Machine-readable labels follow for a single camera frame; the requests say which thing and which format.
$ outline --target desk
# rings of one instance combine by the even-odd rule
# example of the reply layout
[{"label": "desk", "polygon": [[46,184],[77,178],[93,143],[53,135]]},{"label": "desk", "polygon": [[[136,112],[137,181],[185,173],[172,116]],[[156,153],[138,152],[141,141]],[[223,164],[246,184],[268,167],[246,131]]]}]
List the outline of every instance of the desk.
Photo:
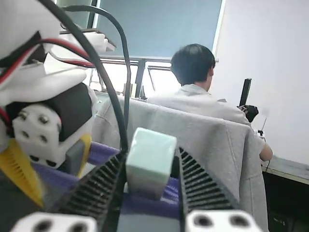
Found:
[{"label": "desk", "polygon": [[281,159],[276,156],[270,161],[262,162],[262,171],[277,175],[286,179],[309,185],[309,165]]}]

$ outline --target gray cloth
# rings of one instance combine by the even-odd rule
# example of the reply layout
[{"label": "gray cloth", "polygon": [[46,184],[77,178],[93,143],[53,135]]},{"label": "gray cloth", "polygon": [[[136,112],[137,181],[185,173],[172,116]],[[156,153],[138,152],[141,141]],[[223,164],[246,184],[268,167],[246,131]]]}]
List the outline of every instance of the gray cloth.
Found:
[{"label": "gray cloth", "polygon": [[147,102],[192,114],[251,125],[240,109],[230,105],[225,99],[216,99],[205,89],[195,84],[185,85],[176,93],[155,95],[148,98]]},{"label": "gray cloth", "polygon": [[[249,126],[223,119],[194,115],[163,106],[131,100],[127,130],[129,143],[137,127],[177,137],[178,145],[211,170],[267,229],[265,187],[259,154],[264,141]],[[93,141],[119,148],[119,130],[110,100],[95,117]]]}]

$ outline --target man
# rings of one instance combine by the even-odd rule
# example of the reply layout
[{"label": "man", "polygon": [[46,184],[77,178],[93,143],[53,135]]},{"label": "man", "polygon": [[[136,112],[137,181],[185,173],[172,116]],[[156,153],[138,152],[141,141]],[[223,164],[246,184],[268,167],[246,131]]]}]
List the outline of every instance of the man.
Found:
[{"label": "man", "polygon": [[[172,57],[170,68],[181,84],[181,89],[172,95],[151,97],[148,102],[251,126],[240,109],[215,99],[208,92],[214,67],[215,59],[208,48],[199,44],[181,48]],[[264,145],[260,158],[263,161],[271,160],[272,150],[268,144]]]}]

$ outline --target ear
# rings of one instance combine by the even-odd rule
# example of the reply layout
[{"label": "ear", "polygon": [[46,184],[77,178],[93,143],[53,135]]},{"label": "ear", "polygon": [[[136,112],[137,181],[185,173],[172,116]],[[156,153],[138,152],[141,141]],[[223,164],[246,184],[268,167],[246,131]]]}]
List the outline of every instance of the ear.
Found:
[{"label": "ear", "polygon": [[208,71],[208,76],[213,76],[213,67],[211,67]]}]

